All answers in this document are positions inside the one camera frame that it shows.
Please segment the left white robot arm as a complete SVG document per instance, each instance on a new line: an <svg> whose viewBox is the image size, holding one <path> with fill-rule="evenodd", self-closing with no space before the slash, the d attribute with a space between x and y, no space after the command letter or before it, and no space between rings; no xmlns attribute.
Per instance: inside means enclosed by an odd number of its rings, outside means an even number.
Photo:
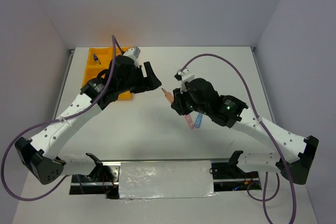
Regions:
<svg viewBox="0 0 336 224"><path fill-rule="evenodd" d="M75 100L41 132L30 139L20 137L15 148L21 162L43 185L61 175L81 174L90 181L98 181L103 174L103 163L85 151L75 156L59 153L64 145L93 117L115 102L124 92L143 93L161 86L150 62L137 65L136 60L117 56L108 69L102 70L80 90Z"/></svg>

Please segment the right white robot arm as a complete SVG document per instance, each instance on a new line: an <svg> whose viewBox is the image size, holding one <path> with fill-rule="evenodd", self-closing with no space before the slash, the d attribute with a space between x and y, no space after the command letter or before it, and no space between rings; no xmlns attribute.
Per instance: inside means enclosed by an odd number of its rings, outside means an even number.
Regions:
<svg viewBox="0 0 336 224"><path fill-rule="evenodd" d="M280 173L294 184L304 185L319 141L303 137L256 116L245 102L232 95L220 95L202 78L192 80L185 89L173 90L172 109L179 115L195 111L219 126L242 132L273 149L270 154L235 151L229 159L228 171L240 177L252 171Z"/></svg>

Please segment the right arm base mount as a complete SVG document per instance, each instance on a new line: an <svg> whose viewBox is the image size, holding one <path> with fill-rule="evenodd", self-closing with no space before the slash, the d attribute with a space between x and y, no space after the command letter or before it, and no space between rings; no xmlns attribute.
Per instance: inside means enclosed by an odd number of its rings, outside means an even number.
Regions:
<svg viewBox="0 0 336 224"><path fill-rule="evenodd" d="M245 173L238 168L230 168L227 162L211 163L209 173L213 177L214 192L261 190L259 174Z"/></svg>

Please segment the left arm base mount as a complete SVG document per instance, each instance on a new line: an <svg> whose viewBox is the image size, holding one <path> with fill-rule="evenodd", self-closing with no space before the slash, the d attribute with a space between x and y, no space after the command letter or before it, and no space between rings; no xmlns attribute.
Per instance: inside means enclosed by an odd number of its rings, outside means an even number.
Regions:
<svg viewBox="0 0 336 224"><path fill-rule="evenodd" d="M102 169L93 178L85 175L72 175L69 195L100 195L106 199L120 199L121 162L105 161L102 163Z"/></svg>

